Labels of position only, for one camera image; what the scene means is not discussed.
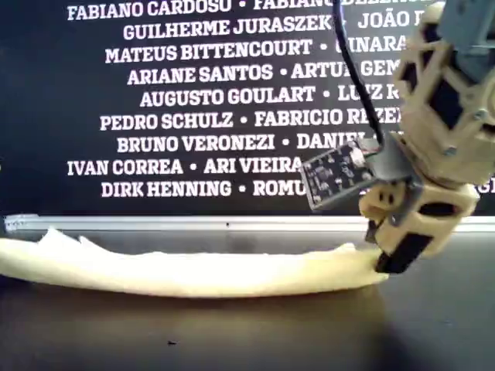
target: screw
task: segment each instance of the screw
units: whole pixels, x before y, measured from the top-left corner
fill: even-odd
[[[485,110],[485,109],[481,109],[481,110],[478,110],[475,114],[474,114],[474,118],[476,120],[484,120],[486,117],[488,116],[488,111]]]
[[[457,153],[457,148],[456,147],[448,147],[444,152],[444,156],[455,156]]]

